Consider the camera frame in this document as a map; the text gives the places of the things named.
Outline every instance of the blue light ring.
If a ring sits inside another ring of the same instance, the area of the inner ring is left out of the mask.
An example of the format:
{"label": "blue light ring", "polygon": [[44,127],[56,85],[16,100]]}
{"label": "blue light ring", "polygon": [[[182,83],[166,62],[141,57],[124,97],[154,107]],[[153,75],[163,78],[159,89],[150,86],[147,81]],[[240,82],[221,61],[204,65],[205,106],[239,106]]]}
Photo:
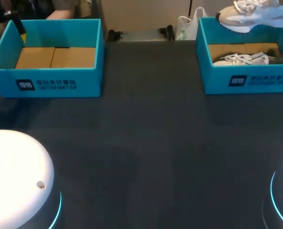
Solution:
{"label": "blue light ring", "polygon": [[276,173],[276,172],[274,172],[273,177],[272,177],[272,180],[271,180],[271,199],[272,199],[272,202],[273,202],[273,205],[274,205],[274,208],[275,208],[277,214],[279,215],[279,217],[280,217],[280,218],[282,219],[282,221],[283,221],[283,216],[282,216],[281,213],[279,212],[279,210],[278,210],[278,208],[277,208],[277,206],[276,206],[276,204],[275,204],[274,198],[273,198],[273,179],[274,179],[275,173]]}
{"label": "blue light ring", "polygon": [[51,226],[50,226],[48,229],[52,229],[52,228],[55,226],[56,221],[57,221],[57,219],[58,219],[58,217],[59,217],[59,214],[60,214],[60,211],[61,211],[61,205],[62,205],[62,195],[61,195],[61,192],[60,192],[60,204],[59,204],[59,209],[58,209],[58,212],[57,212],[57,215],[56,215],[54,221],[52,222]]}

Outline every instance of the dark tabletop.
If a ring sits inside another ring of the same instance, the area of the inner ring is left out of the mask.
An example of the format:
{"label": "dark tabletop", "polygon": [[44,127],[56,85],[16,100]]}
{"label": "dark tabletop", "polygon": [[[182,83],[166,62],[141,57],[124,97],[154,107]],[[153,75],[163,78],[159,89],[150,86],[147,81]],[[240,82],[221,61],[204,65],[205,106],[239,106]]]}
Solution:
{"label": "dark tabletop", "polygon": [[106,44],[100,98],[1,99],[50,153],[66,229],[259,229],[283,94],[205,95],[194,42]]}

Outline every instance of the white plastic bag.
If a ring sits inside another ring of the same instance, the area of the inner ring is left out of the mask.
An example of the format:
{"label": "white plastic bag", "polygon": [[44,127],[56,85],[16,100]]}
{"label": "white plastic bag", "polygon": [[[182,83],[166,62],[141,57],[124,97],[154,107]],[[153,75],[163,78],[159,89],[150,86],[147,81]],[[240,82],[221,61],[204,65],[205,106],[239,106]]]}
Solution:
{"label": "white plastic bag", "polygon": [[197,37],[199,18],[198,10],[202,10],[201,17],[207,17],[207,13],[204,8],[199,7],[195,10],[193,19],[181,16],[178,18],[178,27],[176,30],[176,40],[195,40]]}

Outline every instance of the open box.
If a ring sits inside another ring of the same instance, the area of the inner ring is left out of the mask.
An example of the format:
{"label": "open box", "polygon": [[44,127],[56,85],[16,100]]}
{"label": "open box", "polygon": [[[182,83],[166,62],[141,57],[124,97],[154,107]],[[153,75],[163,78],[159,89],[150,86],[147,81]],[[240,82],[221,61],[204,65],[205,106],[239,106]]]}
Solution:
{"label": "open box", "polygon": [[211,53],[213,48],[210,48],[217,44],[221,45],[220,49],[225,48],[223,44],[244,44],[254,47],[248,52],[255,54],[265,52],[261,49],[275,44],[278,52],[283,54],[283,28],[260,25],[249,33],[242,34],[221,26],[214,17],[200,18],[196,43],[206,94],[283,92],[283,64],[214,66]]}
{"label": "open box", "polygon": [[[12,21],[0,40],[2,97],[100,96],[104,61],[100,20],[28,20],[22,23],[26,30],[25,44]],[[36,65],[30,65],[28,54],[35,60],[38,58]]]}

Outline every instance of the shoe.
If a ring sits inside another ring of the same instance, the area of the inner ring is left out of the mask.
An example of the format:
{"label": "shoe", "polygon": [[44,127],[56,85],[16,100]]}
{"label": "shoe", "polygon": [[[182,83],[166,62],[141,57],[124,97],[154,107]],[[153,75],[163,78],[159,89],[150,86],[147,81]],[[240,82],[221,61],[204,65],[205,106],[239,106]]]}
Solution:
{"label": "shoe", "polygon": [[248,33],[257,25],[283,28],[283,5],[279,0],[237,0],[217,13],[218,22],[235,32]]}
{"label": "shoe", "polygon": [[283,57],[271,57],[263,52],[254,55],[227,55],[222,57],[223,61],[213,63],[214,66],[229,66],[229,65],[268,65],[268,64],[283,64]]}

